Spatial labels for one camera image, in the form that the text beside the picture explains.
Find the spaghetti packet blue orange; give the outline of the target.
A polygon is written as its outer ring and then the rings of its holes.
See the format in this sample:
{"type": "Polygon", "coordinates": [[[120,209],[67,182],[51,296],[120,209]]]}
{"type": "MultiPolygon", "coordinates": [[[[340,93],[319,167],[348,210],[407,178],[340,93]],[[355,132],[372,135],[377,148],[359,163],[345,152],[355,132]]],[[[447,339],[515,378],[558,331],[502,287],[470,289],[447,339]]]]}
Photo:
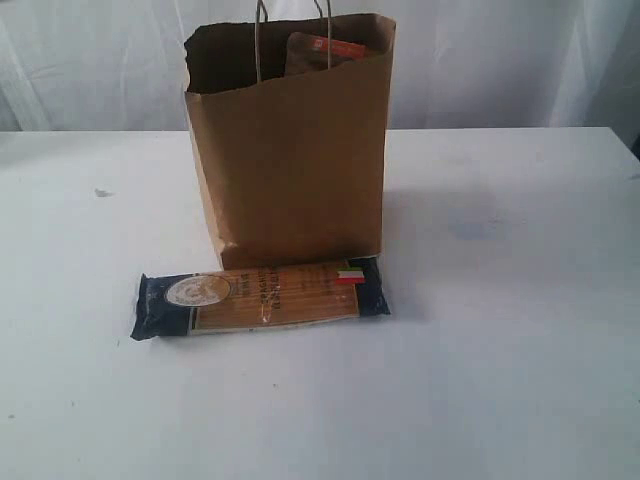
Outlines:
{"type": "Polygon", "coordinates": [[[288,328],[389,313],[374,257],[143,275],[131,338],[288,328]]]}

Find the brown paper pouch orange label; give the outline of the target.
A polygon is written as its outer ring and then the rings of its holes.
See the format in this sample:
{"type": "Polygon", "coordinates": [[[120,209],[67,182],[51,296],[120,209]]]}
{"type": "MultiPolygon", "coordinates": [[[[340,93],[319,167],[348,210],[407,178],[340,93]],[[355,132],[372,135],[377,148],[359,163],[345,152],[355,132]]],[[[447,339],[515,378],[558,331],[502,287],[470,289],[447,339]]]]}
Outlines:
{"type": "Polygon", "coordinates": [[[367,55],[364,45],[294,32],[287,40],[284,74],[292,76],[323,71],[367,55]]]}

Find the brown paper bag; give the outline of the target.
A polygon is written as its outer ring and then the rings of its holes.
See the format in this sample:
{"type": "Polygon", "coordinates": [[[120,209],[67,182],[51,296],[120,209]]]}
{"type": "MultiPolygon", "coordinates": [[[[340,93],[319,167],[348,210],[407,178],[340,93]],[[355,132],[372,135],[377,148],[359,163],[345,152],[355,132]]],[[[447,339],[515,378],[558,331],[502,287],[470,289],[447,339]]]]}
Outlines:
{"type": "Polygon", "coordinates": [[[216,23],[185,41],[205,218],[226,269],[376,256],[396,24],[361,13],[216,23]],[[294,32],[368,55],[284,74],[294,32]]]}

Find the small white paper scrap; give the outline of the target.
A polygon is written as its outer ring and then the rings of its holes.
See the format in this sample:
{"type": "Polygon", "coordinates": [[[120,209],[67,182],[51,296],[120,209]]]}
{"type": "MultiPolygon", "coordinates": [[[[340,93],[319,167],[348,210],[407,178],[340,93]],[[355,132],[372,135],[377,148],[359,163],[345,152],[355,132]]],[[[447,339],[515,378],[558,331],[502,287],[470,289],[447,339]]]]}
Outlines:
{"type": "Polygon", "coordinates": [[[98,189],[98,188],[94,190],[94,193],[95,193],[95,196],[98,198],[108,198],[114,195],[113,192],[103,190],[103,189],[98,189]]]}

